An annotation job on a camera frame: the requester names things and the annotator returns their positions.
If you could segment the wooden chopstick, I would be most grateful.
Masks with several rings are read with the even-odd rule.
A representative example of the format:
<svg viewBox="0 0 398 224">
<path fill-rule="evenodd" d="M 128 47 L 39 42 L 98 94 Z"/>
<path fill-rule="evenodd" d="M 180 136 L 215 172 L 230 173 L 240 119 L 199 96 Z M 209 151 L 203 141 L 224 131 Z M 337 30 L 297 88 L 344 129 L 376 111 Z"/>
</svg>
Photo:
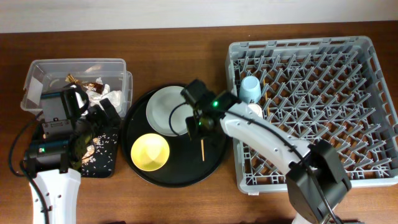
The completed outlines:
<svg viewBox="0 0 398 224">
<path fill-rule="evenodd" d="M 263 80 L 263 84 L 264 84 L 264 87 L 265 87 L 266 86 L 266 80 L 265 79 Z M 267 102 L 268 102 L 267 91 L 264 94 L 264 98 L 266 100 L 266 103 L 265 103 L 265 105 L 266 105 L 266 114 L 267 114 L 267 117 L 268 117 L 270 115 L 270 110 L 269 110 L 269 106 L 267 106 Z"/>
<path fill-rule="evenodd" d="M 201 143 L 201 156 L 202 156 L 202 161 L 205 161 L 205 143 L 204 143 L 204 139 L 201 139 L 200 141 Z"/>
</svg>

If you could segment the white napkin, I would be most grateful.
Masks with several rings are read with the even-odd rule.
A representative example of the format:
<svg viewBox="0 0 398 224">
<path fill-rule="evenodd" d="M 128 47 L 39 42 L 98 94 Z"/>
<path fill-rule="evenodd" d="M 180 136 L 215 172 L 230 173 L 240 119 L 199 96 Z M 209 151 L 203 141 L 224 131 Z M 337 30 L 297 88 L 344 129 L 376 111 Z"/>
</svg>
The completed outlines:
<svg viewBox="0 0 398 224">
<path fill-rule="evenodd" d="M 104 90 L 102 94 L 99 94 L 91 90 L 86 90 L 86 93 L 90 101 L 90 106 L 100 105 L 100 101 L 107 98 L 111 102 L 111 104 L 115 107 L 118 113 L 122 111 L 122 103 L 121 103 L 122 92 L 120 90 L 111 91 L 110 86 L 108 84 L 104 84 Z"/>
</svg>

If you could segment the gold snack wrapper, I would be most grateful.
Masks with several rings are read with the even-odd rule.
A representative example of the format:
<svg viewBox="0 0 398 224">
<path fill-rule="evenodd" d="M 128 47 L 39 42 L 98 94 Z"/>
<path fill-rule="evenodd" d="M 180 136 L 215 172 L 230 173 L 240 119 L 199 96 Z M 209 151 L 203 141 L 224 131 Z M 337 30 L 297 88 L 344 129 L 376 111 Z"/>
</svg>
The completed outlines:
<svg viewBox="0 0 398 224">
<path fill-rule="evenodd" d="M 96 82 L 86 82 L 86 81 L 81 81 L 76 79 L 75 77 L 72 76 L 72 74 L 68 74 L 66 79 L 66 82 L 72 83 L 75 85 L 79 85 L 87 90 L 102 94 L 104 90 L 104 84 L 101 83 L 96 83 Z"/>
</svg>

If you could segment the pink plastic cup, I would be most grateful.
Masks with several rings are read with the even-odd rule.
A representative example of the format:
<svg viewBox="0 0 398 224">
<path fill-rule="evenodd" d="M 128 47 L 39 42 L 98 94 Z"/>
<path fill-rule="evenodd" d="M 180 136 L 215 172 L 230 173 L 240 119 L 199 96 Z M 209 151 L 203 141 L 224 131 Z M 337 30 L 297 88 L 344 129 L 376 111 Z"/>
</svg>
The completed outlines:
<svg viewBox="0 0 398 224">
<path fill-rule="evenodd" d="M 248 104 L 248 108 L 250 110 L 252 110 L 256 115 L 258 115 L 258 117 L 260 117 L 260 118 L 264 117 L 262 107 L 259 104 L 250 103 L 250 104 Z"/>
</svg>

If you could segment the blue plastic cup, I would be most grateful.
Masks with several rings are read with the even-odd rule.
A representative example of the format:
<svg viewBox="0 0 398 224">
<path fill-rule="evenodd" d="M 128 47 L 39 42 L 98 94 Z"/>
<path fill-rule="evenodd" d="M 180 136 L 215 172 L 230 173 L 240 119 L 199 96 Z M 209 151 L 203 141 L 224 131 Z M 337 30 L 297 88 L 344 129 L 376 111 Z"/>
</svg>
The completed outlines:
<svg viewBox="0 0 398 224">
<path fill-rule="evenodd" d="M 238 97 L 246 103 L 257 103 L 261 99 L 261 86 L 255 76 L 243 78 Z"/>
</svg>

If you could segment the yellow bowl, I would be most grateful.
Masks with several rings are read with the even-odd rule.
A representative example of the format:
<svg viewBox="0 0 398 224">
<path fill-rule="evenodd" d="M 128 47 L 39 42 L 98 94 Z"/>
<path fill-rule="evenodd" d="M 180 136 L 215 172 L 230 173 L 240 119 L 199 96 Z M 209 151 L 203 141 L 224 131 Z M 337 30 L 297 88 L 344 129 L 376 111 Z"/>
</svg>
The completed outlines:
<svg viewBox="0 0 398 224">
<path fill-rule="evenodd" d="M 144 134 L 134 141 L 130 155 L 133 164 L 139 170 L 152 172 L 167 163 L 170 146 L 167 140 L 159 134 Z"/>
</svg>

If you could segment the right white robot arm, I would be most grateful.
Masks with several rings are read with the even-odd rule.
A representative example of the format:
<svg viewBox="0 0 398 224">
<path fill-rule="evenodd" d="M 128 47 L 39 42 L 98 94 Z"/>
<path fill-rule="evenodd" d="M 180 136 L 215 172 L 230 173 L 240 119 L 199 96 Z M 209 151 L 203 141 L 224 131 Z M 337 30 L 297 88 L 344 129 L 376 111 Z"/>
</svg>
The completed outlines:
<svg viewBox="0 0 398 224">
<path fill-rule="evenodd" d="M 208 90 L 181 95 L 193 109 L 186 119 L 191 138 L 224 133 L 253 148 L 285 176 L 294 223 L 341 223 L 334 208 L 351 190 L 351 182 L 336 149 L 327 141 L 312 144 L 260 118 L 247 103 L 229 92 Z"/>
</svg>

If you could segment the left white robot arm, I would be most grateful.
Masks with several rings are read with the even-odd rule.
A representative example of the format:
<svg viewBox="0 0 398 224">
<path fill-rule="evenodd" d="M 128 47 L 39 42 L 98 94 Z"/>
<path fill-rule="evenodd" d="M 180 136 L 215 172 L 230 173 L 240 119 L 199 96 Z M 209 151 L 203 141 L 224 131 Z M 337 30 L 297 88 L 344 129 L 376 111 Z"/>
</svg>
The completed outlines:
<svg viewBox="0 0 398 224">
<path fill-rule="evenodd" d="M 79 106 L 74 96 L 42 97 L 40 117 L 21 162 L 34 223 L 75 223 L 81 179 L 114 173 L 121 118 L 107 98 Z"/>
</svg>

